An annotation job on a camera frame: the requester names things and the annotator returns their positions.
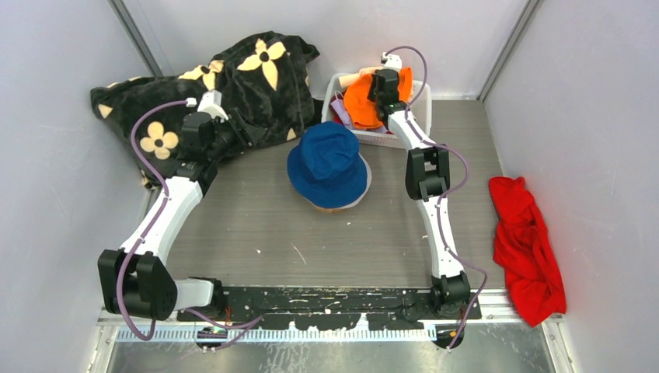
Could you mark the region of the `blue bucket hat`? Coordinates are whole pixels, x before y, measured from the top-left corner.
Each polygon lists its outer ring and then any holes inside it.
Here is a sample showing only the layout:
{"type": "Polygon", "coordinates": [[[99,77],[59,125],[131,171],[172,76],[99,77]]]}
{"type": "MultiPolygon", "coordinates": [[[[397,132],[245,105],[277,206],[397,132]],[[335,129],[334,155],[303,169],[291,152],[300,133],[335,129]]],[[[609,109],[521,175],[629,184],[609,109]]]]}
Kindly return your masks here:
{"type": "Polygon", "coordinates": [[[356,135],[333,121],[311,126],[301,136],[288,153],[286,171],[295,191],[325,210],[359,204],[372,180],[356,135]]]}

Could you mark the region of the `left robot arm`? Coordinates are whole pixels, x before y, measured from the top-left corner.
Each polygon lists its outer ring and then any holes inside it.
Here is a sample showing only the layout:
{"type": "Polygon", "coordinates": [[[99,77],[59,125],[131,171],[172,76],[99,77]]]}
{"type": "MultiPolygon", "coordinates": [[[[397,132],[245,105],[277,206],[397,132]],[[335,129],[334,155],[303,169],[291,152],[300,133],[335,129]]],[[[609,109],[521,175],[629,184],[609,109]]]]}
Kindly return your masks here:
{"type": "Polygon", "coordinates": [[[209,277],[175,280],[166,261],[183,223],[201,202],[222,159],[256,146],[266,129],[248,123],[236,109],[198,109],[187,114],[179,132],[148,125],[143,152],[170,151],[173,173],[162,181],[157,202],[119,249],[106,249],[97,266],[105,309],[113,314],[165,320],[173,312],[196,309],[209,321],[227,309],[222,282],[209,277]]]}

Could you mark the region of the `black blanket with cream flowers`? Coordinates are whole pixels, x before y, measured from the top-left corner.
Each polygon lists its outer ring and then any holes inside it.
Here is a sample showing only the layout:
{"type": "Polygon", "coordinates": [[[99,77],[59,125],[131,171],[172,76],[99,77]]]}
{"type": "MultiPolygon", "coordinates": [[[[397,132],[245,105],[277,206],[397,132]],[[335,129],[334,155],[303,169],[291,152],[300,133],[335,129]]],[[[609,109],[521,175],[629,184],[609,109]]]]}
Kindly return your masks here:
{"type": "Polygon", "coordinates": [[[264,129],[256,148],[283,144],[317,124],[321,102],[312,97],[308,65],[319,55],[300,36],[257,33],[189,71],[95,87],[91,108],[128,148],[138,146],[154,168],[138,164],[143,183],[157,187],[156,174],[167,179],[183,161],[181,127],[195,111],[183,105],[186,99],[200,100],[212,89],[221,93],[226,113],[235,111],[248,125],[264,129]]]}

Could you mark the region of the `grey bucket hat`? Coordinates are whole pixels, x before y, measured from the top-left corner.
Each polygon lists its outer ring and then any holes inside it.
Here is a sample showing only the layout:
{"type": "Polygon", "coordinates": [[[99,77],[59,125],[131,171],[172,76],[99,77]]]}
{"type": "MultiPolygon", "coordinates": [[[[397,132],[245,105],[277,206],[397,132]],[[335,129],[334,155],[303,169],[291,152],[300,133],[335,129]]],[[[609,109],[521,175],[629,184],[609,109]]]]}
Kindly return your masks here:
{"type": "MultiPolygon", "coordinates": [[[[360,158],[361,158],[361,161],[364,163],[364,166],[365,166],[365,168],[366,168],[366,172],[367,172],[367,178],[366,178],[366,189],[364,190],[364,192],[363,192],[363,193],[362,193],[362,194],[361,194],[356,200],[354,200],[353,202],[351,202],[351,203],[349,203],[349,204],[346,204],[346,205],[344,205],[344,206],[341,206],[342,208],[346,208],[346,210],[351,209],[351,208],[357,206],[357,205],[358,205],[358,204],[359,204],[359,203],[365,198],[365,196],[368,194],[368,191],[370,190],[370,187],[371,187],[371,183],[372,183],[372,171],[371,171],[371,167],[370,167],[370,165],[368,164],[367,160],[364,158],[364,156],[363,156],[362,154],[360,154],[360,158]]],[[[312,202],[311,202],[309,199],[307,199],[306,197],[303,197],[303,198],[304,198],[307,202],[309,202],[312,206],[314,206],[314,205],[315,205],[315,206],[318,206],[318,205],[312,203],[312,202]]]]}

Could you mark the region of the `red bucket hat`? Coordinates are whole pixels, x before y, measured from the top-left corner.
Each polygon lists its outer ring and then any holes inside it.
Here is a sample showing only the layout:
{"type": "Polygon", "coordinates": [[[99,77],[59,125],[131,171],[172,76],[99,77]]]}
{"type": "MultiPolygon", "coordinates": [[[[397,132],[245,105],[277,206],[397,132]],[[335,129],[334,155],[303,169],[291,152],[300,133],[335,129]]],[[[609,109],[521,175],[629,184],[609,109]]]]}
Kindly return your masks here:
{"type": "Polygon", "coordinates": [[[343,125],[343,120],[341,119],[340,115],[336,113],[336,109],[335,109],[336,107],[335,102],[337,100],[341,100],[341,98],[337,95],[336,92],[334,92],[329,101],[329,113],[331,114],[332,121],[343,125]]]}

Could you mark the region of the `wooden hat stand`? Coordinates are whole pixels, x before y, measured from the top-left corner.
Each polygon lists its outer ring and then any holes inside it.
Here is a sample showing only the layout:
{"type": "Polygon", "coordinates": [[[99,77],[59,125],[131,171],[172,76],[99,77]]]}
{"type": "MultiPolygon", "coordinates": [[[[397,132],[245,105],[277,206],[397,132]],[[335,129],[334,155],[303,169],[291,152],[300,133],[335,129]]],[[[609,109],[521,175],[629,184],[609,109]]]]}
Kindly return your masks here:
{"type": "Polygon", "coordinates": [[[336,214],[340,213],[342,211],[345,211],[346,208],[325,208],[325,207],[319,207],[319,206],[313,206],[317,211],[320,211],[322,213],[327,213],[327,214],[336,214]]]}

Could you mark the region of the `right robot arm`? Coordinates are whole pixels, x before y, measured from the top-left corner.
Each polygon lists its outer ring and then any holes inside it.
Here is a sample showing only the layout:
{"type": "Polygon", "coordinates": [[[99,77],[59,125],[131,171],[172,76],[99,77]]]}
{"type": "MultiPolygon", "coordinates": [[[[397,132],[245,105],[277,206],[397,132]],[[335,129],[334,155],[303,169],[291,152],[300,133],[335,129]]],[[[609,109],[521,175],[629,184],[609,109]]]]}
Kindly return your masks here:
{"type": "Polygon", "coordinates": [[[468,314],[471,286],[464,266],[456,258],[448,217],[446,194],[450,187],[448,151],[434,143],[399,97],[399,73],[382,68],[372,74],[368,99],[377,118],[407,151],[405,188],[419,208],[431,251],[432,311],[441,319],[468,314]]]}

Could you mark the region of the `orange bucket hat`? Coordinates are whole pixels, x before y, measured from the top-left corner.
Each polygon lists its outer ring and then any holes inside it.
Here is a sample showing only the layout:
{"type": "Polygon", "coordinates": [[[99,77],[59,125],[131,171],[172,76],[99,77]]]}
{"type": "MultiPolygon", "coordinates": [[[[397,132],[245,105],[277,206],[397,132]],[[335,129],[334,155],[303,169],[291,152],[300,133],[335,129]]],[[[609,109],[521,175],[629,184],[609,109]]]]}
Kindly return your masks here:
{"type": "MultiPolygon", "coordinates": [[[[350,115],[352,124],[358,130],[368,130],[382,127],[384,124],[377,118],[375,102],[368,99],[373,74],[361,76],[347,88],[343,104],[350,115]]],[[[399,98],[408,102],[413,89],[413,72],[410,67],[399,71],[399,98]]]]}

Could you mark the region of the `white plastic basket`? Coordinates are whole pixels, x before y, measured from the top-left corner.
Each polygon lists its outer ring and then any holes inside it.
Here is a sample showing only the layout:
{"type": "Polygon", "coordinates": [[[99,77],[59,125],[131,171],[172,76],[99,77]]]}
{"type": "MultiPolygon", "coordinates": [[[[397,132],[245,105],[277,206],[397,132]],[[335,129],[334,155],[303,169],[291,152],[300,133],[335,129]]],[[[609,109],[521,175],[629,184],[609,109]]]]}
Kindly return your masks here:
{"type": "MultiPolygon", "coordinates": [[[[325,97],[323,101],[323,107],[321,112],[321,121],[332,120],[331,114],[329,113],[329,104],[331,96],[334,92],[339,95],[343,93],[345,89],[341,89],[338,78],[341,75],[347,75],[348,73],[336,73],[333,75],[329,81],[329,85],[326,88],[325,97]]],[[[414,94],[420,92],[420,95],[417,99],[410,105],[410,111],[416,120],[418,126],[421,130],[429,137],[431,134],[432,128],[432,98],[431,98],[431,89],[427,83],[423,83],[421,80],[413,81],[414,94]]],[[[360,143],[366,145],[377,145],[389,148],[403,148],[400,141],[393,134],[379,134],[367,131],[356,131],[353,130],[357,139],[360,143]]]]}

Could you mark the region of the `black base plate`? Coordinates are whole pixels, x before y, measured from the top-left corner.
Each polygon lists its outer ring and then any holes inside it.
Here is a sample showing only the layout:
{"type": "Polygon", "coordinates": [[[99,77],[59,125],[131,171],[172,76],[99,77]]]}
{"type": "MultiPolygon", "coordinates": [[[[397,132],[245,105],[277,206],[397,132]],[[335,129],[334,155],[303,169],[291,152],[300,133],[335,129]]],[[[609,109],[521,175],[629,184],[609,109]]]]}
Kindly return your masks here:
{"type": "Polygon", "coordinates": [[[440,304],[429,288],[228,287],[210,305],[197,308],[216,322],[249,322],[268,330],[350,330],[363,319],[371,331],[422,329],[427,324],[459,322],[482,313],[475,294],[440,304]]]}

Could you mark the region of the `red cloth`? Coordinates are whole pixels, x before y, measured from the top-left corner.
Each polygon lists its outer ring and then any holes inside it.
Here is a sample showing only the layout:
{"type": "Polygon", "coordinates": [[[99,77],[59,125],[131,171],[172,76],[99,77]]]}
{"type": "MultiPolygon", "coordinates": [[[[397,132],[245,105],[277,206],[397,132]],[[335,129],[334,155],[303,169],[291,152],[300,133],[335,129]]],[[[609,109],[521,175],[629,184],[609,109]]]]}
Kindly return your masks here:
{"type": "Polygon", "coordinates": [[[563,278],[549,231],[525,179],[495,176],[488,183],[498,215],[493,261],[504,269],[508,297],[531,327],[567,311],[563,278]]]}

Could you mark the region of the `lilac bucket hat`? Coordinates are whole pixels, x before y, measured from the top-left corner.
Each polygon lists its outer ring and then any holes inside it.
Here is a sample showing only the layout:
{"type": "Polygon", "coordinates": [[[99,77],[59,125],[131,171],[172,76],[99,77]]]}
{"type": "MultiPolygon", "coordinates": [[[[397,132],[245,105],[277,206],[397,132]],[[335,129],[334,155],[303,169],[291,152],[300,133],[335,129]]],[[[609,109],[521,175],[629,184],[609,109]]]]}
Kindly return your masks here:
{"type": "Polygon", "coordinates": [[[379,133],[379,134],[391,134],[391,132],[385,127],[385,126],[379,126],[379,127],[363,127],[363,126],[355,126],[355,123],[352,121],[350,114],[347,112],[346,107],[344,106],[343,100],[337,100],[335,102],[336,104],[336,113],[340,115],[341,119],[343,120],[343,126],[349,130],[356,130],[356,131],[367,131],[367,132],[373,132],[373,133],[379,133]]]}

